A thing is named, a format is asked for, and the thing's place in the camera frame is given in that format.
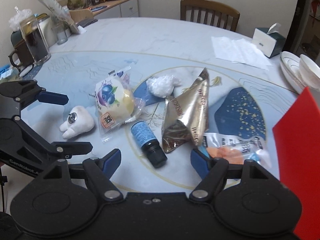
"round dining table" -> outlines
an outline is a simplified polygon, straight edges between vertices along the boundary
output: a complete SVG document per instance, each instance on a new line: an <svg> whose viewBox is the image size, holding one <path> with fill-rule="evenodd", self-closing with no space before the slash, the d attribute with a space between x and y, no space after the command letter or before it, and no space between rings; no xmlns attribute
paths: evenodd
<svg viewBox="0 0 320 240"><path fill-rule="evenodd" d="M109 140L100 138L95 105L95 84L112 70L130 67L130 85L134 90L150 76L174 74L181 79L174 96L181 94L204 68L210 76L209 132L250 138L259 135L266 140L269 165L265 168L279 178L277 153L272 128L290 108L297 94L285 80L279 55L271 59L268 70L217 59L211 37L233 40L251 38L209 25L160 18L101 19L87 26L86 32L72 35L62 45L50 48L51 58L32 77L47 91L66 94L65 106L35 102L21 112L22 119L49 143L65 141L59 126L74 106L84 106L93 116L95 128L71 141L90 141L93 150L87 155L75 155L68 163L82 163L90 157L103 157L114 148L122 154L121 165L111 181L126 192L185 192L187 195L201 181L190 163L191 143L185 143L167 154L165 166L155 169L136 145L130 128L122 125L110 133ZM219 77L219 84L213 84ZM217 123L233 116L231 125ZM146 106L140 119L147 122L161 142L164 102ZM10 202L33 178L8 166L2 167L8 177L4 186L6 212ZM84 186L82 180L73 180ZM230 180L227 187L239 181Z"/></svg>

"brown mug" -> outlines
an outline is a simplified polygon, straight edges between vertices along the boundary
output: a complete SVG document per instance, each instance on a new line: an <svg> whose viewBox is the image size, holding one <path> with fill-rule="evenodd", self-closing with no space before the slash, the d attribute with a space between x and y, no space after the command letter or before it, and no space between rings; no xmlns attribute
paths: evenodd
<svg viewBox="0 0 320 240"><path fill-rule="evenodd" d="M18 55L18 58L20 60L19 64L15 64L12 56L14 54ZM33 59L32 55L30 54L30 51L28 49L28 46L25 42L24 39L22 39L21 41L19 41L15 46L14 46L14 51L11 52L11 54L8 56L10 59L10 63L12 64L12 66L14 67L21 67L21 66L30 66L31 64L33 64L35 62L35 60Z"/></svg>

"drawer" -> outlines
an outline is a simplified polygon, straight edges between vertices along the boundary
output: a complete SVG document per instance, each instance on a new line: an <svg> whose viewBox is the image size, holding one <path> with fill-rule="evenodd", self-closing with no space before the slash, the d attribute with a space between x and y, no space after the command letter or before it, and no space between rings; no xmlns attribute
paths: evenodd
<svg viewBox="0 0 320 240"><path fill-rule="evenodd" d="M136 13L132 14L131 16L129 16L129 18L132 18L132 17L139 17L139 12L136 12Z"/></svg>
<svg viewBox="0 0 320 240"><path fill-rule="evenodd" d="M121 16L130 17L132 14L138 11L138 0L129 0L120 4Z"/></svg>
<svg viewBox="0 0 320 240"><path fill-rule="evenodd" d="M121 18L120 5L114 6L102 13L97 14L95 19Z"/></svg>

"glass tumbler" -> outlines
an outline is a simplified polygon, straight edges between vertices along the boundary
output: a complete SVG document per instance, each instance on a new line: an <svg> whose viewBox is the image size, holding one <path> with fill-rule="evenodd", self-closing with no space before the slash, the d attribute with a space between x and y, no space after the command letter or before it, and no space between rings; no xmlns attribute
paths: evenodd
<svg viewBox="0 0 320 240"><path fill-rule="evenodd" d="M34 15L20 22L20 30L35 63L41 65L46 62L51 54Z"/></svg>
<svg viewBox="0 0 320 240"><path fill-rule="evenodd" d="M51 29L56 36L58 45L63 44L68 40L63 23L58 23L57 25L53 26Z"/></svg>

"table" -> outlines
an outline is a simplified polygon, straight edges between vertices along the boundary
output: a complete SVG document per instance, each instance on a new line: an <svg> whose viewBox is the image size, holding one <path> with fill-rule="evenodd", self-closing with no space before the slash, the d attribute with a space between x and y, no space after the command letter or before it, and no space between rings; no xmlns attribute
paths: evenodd
<svg viewBox="0 0 320 240"><path fill-rule="evenodd" d="M94 98L90 94L94 91L94 85L113 69L118 70L130 65L130 82L134 87L139 87L146 78L155 73L175 73L183 80L182 86L175 89L177 96L207 67L211 80L220 76L222 81L222 85L210 88L210 105L216 106L230 90L238 89L240 93L247 93L252 108L261 109L260 119L257 120L262 125L259 134L264 136L268 143L272 162L269 171L279 177L272 127L297 97L281 73L279 57L273 58L274 66L270 67L269 71L216 59L211 36L250 38L185 21L155 18L106 19L99 20L86 29L86 33L71 36L65 44L51 47L51 59L35 77L39 85L48 91L67 94L69 103L66 106L34 103L22 112L23 120L47 141L63 141L59 125L76 105L83 105L88 109L97 127ZM163 103L146 107L142 119L149 123L160 139ZM114 131L111 140L106 144L101 142L97 128L78 137L76 140L90 141L93 151L85 157L74 156L69 162L80 163L92 156L102 157L112 149L119 148L122 152L122 163L111 181L124 193L180 191L189 194L201 180L190 164L192 146L187 143L179 147L167 155L166 166L154 170L148 160L141 156L133 141L131 125L124 125ZM249 132L255 133L248 128L245 134L248 135ZM8 207L8 203L31 178L9 167L3 167L3 174L9 179L5 186ZM80 180L74 182L84 185Z"/></svg>

